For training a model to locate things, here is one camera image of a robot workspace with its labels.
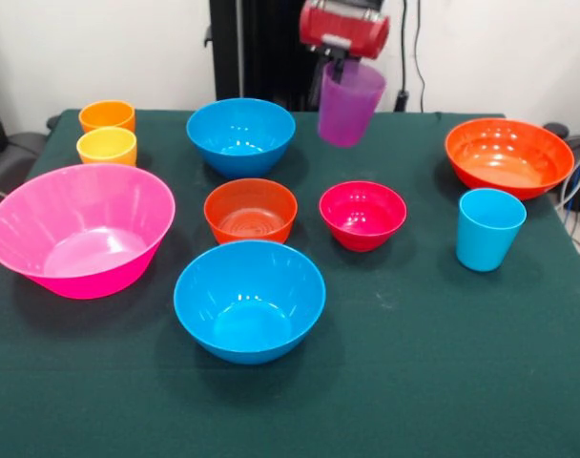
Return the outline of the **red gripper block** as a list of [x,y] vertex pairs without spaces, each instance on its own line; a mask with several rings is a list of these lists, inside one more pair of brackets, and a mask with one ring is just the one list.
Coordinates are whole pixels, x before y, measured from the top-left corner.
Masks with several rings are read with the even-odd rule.
[[[337,50],[355,58],[376,59],[386,43],[390,18],[383,1],[305,1],[299,19],[300,41],[313,50]],[[346,58],[332,61],[331,79],[342,81]],[[320,54],[311,84],[311,107],[318,108],[326,56]]]

